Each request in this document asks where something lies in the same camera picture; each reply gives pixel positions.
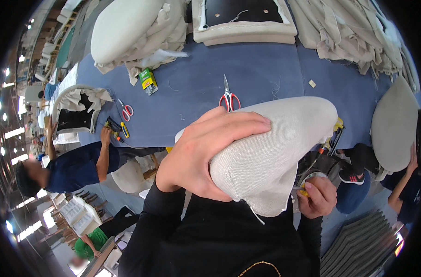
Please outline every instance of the yellow handle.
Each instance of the yellow handle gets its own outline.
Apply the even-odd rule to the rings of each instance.
[[[125,138],[128,138],[129,132],[127,131],[127,128],[124,122],[121,122],[121,129],[123,130],[123,134],[125,135]]]

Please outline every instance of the blue shirt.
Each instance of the blue shirt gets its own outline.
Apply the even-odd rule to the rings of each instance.
[[[381,181],[381,184],[385,188],[393,191],[405,173],[406,169],[403,169],[402,171],[394,172],[392,175],[387,175],[385,179]],[[397,219],[403,224],[414,221],[418,212],[420,191],[421,176],[418,174],[418,169],[415,169],[399,196],[400,200],[403,201],[403,204]]]
[[[97,161],[100,157],[101,141],[94,142],[51,160],[47,165],[50,177],[45,190],[50,192],[72,192],[84,186],[96,184],[98,180]],[[119,152],[109,145],[109,168],[107,173],[118,169]]]
[[[44,89],[44,99],[49,101],[52,98],[53,93],[57,89],[59,83],[52,85],[51,83],[46,84],[46,88]]]

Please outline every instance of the blue work table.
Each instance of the blue work table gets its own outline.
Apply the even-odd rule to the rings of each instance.
[[[371,70],[360,75],[356,65],[321,60],[315,50],[298,43],[207,47],[189,35],[183,51],[190,56],[154,70],[159,89],[151,96],[143,91],[140,81],[135,86],[130,84],[125,66],[101,74],[90,54],[80,62],[77,82],[111,89],[123,103],[132,106],[134,115],[126,122],[130,133],[126,142],[135,147],[173,146],[179,130],[218,105],[224,93],[223,74],[242,107],[286,97],[326,98],[334,103],[346,126],[338,147],[369,144],[372,114],[391,85],[389,77],[380,75],[374,81]],[[308,84],[309,80],[316,83],[315,88]],[[120,122],[120,105],[119,112],[115,103],[103,106],[95,133],[79,133],[82,145],[100,140],[101,127],[108,116]],[[116,141],[113,144],[124,146]]]

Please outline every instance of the sneaker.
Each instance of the sneaker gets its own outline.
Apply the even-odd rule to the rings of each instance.
[[[344,169],[340,170],[340,172],[338,173],[338,177],[340,177],[340,180],[343,183],[357,184],[357,185],[362,185],[364,183],[364,174],[361,178],[358,178],[357,174],[350,173]]]

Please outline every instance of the black sleeve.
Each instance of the black sleeve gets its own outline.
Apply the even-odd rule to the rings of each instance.
[[[154,182],[143,211],[119,263],[120,276],[144,276],[156,263],[160,242],[167,240],[181,222],[185,189],[162,192]]]
[[[302,214],[298,234],[300,235],[307,257],[311,260],[313,277],[320,276],[320,248],[321,248],[321,223],[323,217],[308,219]]]

